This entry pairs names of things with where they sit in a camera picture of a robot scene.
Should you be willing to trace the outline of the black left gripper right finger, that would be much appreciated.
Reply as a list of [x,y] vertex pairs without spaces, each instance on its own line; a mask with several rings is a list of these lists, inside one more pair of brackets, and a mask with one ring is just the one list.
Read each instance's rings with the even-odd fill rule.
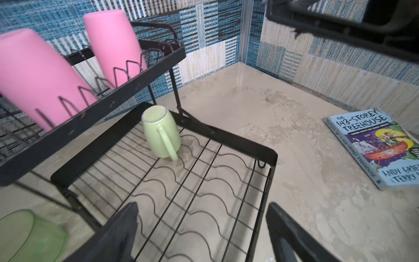
[[276,261],[338,261],[277,203],[269,203],[266,221]]

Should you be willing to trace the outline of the pink plastic cup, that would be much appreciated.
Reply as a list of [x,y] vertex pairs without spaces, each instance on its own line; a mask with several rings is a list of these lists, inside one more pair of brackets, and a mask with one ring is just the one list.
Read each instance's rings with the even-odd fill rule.
[[143,51],[124,11],[88,13],[84,23],[93,53],[112,88],[147,70]]
[[97,101],[68,61],[31,29],[1,35],[1,95],[47,132]]

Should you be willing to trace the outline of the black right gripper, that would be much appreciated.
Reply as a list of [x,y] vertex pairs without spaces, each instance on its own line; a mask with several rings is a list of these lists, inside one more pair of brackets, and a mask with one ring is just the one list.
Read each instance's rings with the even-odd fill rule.
[[419,60],[418,1],[328,1],[327,14],[310,11],[315,1],[267,1],[269,21],[396,59]]

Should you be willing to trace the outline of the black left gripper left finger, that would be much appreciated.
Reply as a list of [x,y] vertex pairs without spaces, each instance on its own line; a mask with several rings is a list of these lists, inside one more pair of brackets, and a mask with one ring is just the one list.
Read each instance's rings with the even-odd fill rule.
[[132,262],[138,214],[137,203],[128,203],[65,261]]

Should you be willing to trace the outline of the light green ceramic mug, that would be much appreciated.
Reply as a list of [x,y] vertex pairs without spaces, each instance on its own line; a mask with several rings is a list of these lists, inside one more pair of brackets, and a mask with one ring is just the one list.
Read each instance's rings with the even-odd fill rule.
[[177,152],[181,146],[180,132],[171,112],[161,105],[146,109],[141,120],[144,135],[156,157],[178,161]]

